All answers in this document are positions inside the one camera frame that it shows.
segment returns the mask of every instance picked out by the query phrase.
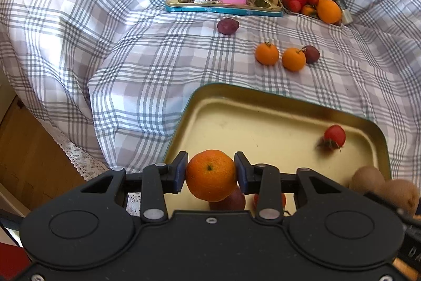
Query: brown kiwi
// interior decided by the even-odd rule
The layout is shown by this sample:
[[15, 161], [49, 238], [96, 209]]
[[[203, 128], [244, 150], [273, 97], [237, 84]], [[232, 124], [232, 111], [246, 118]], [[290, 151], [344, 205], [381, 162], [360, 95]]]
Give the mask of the brown kiwi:
[[375, 191], [385, 200], [399, 206], [410, 216], [415, 214], [419, 202], [418, 188], [410, 181], [403, 179], [389, 180], [378, 186]]
[[380, 171], [372, 166], [364, 166], [354, 173], [349, 188], [355, 192], [364, 194], [368, 191], [374, 191], [378, 186], [384, 183], [384, 177]]

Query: checkered fabric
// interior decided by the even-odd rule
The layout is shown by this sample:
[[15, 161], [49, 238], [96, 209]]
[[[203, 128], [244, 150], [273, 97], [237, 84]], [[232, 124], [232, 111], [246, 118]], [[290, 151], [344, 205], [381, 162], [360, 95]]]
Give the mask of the checkered fabric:
[[[0, 62], [32, 113], [110, 167], [163, 159], [191, 94], [212, 82], [303, 99], [376, 122], [393, 177], [421, 185], [421, 0], [346, 0], [350, 27], [299, 14], [167, 13], [164, 0], [0, 0]], [[257, 63], [260, 42], [313, 44], [300, 73]]]

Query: black robotic gripper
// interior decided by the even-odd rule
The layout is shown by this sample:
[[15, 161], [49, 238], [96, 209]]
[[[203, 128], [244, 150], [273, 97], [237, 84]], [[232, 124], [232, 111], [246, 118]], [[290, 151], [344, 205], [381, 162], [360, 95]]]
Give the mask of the black robotic gripper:
[[[308, 168], [280, 173], [234, 157], [244, 194], [259, 193], [249, 211], [175, 211], [165, 193], [179, 193], [188, 163], [142, 173], [110, 170], [31, 212], [21, 241], [33, 261], [16, 280], [407, 280], [395, 257], [421, 270], [420, 224], [376, 197], [359, 195]], [[126, 210], [142, 192], [140, 217]], [[284, 216], [281, 193], [296, 213]]]

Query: brown floor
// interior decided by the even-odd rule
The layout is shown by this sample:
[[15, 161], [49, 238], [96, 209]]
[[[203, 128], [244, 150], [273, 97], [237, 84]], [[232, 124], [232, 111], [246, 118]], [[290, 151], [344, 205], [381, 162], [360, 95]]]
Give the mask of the brown floor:
[[32, 210], [83, 183], [64, 151], [16, 97], [0, 124], [0, 183]]

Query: tomato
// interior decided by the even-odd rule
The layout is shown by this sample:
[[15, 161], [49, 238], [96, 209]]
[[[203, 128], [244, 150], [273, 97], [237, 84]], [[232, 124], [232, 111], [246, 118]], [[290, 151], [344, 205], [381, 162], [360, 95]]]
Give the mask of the tomato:
[[[281, 193], [281, 197], [282, 197], [282, 207], [285, 209], [285, 206], [287, 204], [287, 197], [285, 196], [284, 193]], [[254, 208], [257, 207], [257, 202], [259, 201], [259, 194], [255, 194], [253, 197], [253, 204], [254, 204]]]
[[331, 149], [341, 148], [345, 144], [345, 130], [339, 125], [328, 127], [323, 134], [324, 144]]

